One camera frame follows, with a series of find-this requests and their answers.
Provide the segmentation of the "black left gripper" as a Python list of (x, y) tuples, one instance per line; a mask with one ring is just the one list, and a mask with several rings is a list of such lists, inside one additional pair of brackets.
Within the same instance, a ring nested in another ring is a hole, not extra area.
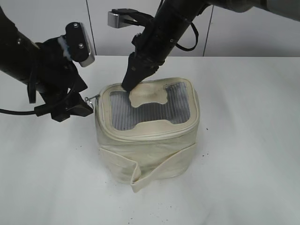
[(52, 38), (30, 45), (30, 102), (39, 93), (44, 104), (36, 106), (31, 115), (50, 114), (57, 122), (70, 115), (86, 117), (93, 113), (80, 93), (87, 84), (80, 77), (70, 58), (65, 38)]

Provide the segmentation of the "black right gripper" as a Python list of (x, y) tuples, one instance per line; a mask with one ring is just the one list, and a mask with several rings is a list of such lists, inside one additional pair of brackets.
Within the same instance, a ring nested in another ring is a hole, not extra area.
[(133, 90), (155, 74), (187, 28), (188, 18), (179, 11), (160, 9), (143, 32), (132, 40), (135, 52), (129, 55), (122, 88)]

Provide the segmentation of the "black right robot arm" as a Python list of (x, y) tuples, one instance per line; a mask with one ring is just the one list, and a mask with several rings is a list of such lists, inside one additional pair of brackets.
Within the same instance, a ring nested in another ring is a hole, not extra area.
[(134, 9), (113, 9), (118, 15), (128, 15), (136, 25), (145, 27), (142, 34), (132, 40), (135, 51), (129, 55), (128, 67), (121, 84), (130, 92), (142, 80), (157, 72), (174, 47), (183, 49), (179, 39), (192, 21), (208, 6), (218, 6), (242, 13), (252, 7), (298, 21), (300, 2), (298, 0), (165, 0), (159, 5), (154, 17)]

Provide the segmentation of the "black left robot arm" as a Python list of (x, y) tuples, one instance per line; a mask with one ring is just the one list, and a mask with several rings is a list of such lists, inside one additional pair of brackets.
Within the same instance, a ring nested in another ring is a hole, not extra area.
[(80, 77), (75, 63), (87, 67), (94, 62), (89, 36), (81, 22), (71, 22), (65, 34), (42, 43), (34, 43), (15, 24), (0, 13), (0, 69), (27, 87), (29, 103), (36, 102), (39, 93), (44, 104), (32, 111), (1, 109), (8, 115), (50, 114), (57, 122), (70, 116), (86, 117), (93, 108), (81, 97), (87, 84)]

